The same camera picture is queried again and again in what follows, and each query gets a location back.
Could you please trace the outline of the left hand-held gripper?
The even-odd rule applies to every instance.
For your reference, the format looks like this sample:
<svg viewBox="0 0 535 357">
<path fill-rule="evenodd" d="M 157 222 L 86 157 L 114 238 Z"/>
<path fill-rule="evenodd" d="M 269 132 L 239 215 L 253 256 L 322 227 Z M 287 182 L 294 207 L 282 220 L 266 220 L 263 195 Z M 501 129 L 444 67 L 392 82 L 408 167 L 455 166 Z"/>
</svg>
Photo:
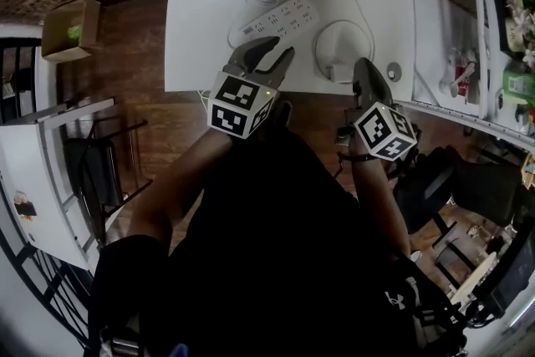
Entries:
<svg viewBox="0 0 535 357">
<path fill-rule="evenodd" d="M 294 47 L 286 48 L 270 69 L 256 68 L 279 41 L 278 36 L 267 36 L 234 49 L 209 95 L 207 124 L 211 128 L 246 139 L 268 118 L 293 62 Z"/>
</svg>

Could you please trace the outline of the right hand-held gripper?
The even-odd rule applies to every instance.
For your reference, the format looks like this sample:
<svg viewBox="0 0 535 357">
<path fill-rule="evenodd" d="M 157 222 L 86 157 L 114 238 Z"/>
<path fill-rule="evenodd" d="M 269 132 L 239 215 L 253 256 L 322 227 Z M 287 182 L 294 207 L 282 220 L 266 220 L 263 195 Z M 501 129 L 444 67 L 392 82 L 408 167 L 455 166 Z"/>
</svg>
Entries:
<svg viewBox="0 0 535 357">
<path fill-rule="evenodd" d="M 364 152 L 344 156 L 345 159 L 395 161 L 416 146 L 412 124 L 391 104 L 388 83 L 367 58 L 360 58 L 354 64 L 353 92 L 356 106 L 345 111 L 346 125 L 337 129 L 336 144 L 349 147 L 357 136 Z"/>
</svg>

